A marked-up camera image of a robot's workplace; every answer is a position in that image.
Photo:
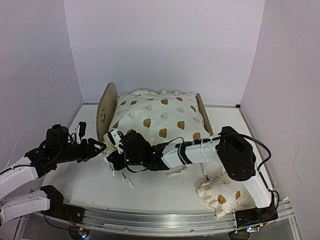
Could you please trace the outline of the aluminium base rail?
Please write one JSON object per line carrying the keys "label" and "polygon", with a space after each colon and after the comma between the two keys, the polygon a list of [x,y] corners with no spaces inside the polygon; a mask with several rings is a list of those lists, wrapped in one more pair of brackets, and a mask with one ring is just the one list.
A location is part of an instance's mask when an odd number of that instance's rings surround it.
{"label": "aluminium base rail", "polygon": [[78,189],[66,202],[84,209],[82,226],[114,234],[206,236],[245,228],[235,212],[217,216],[192,189]]}

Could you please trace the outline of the small bear print pillow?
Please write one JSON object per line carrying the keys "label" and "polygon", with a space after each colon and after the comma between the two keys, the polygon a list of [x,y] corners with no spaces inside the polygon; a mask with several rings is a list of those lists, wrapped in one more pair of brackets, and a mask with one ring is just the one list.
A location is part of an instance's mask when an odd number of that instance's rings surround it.
{"label": "small bear print pillow", "polygon": [[232,180],[224,168],[213,181],[206,181],[197,189],[197,195],[213,208],[217,217],[242,210],[253,204],[251,195],[241,182]]}

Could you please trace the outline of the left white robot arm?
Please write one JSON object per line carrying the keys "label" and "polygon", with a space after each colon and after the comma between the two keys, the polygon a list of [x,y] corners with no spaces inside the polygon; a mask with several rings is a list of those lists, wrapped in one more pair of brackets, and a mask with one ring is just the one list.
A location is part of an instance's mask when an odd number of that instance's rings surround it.
{"label": "left white robot arm", "polygon": [[64,203],[63,194],[52,185],[42,186],[34,192],[20,196],[8,195],[19,187],[55,171],[59,164],[87,162],[101,154],[106,145],[93,138],[85,139],[86,123],[80,122],[75,135],[60,124],[46,132],[45,140],[0,173],[0,222],[41,212],[45,215],[69,220],[81,218],[83,209]]}

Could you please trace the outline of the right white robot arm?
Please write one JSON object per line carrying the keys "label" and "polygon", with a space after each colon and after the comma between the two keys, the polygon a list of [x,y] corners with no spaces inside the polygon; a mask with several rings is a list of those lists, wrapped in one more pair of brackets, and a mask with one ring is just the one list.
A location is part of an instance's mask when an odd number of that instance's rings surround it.
{"label": "right white robot arm", "polygon": [[222,164],[232,186],[244,187],[252,197],[255,207],[235,212],[239,229],[250,233],[259,224],[267,224],[278,218],[279,193],[271,189],[261,172],[261,167],[272,156],[271,151],[259,140],[238,133],[224,126],[217,135],[192,141],[175,139],[151,145],[134,130],[123,134],[118,129],[107,133],[110,142],[117,148],[106,159],[115,171],[132,166],[142,166],[143,171],[168,171],[192,165]]}

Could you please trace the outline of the wooden pet bed frame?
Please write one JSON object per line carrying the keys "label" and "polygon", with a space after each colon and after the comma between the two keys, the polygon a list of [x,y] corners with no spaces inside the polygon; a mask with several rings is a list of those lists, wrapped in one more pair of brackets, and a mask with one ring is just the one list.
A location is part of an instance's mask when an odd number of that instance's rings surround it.
{"label": "wooden pet bed frame", "polygon": [[[214,134],[205,105],[200,93],[195,95],[198,110],[203,117],[203,126],[212,136]],[[112,119],[115,115],[118,104],[118,91],[115,83],[109,82],[100,98],[96,112],[96,134],[100,142],[104,141],[104,134],[109,131]]]}

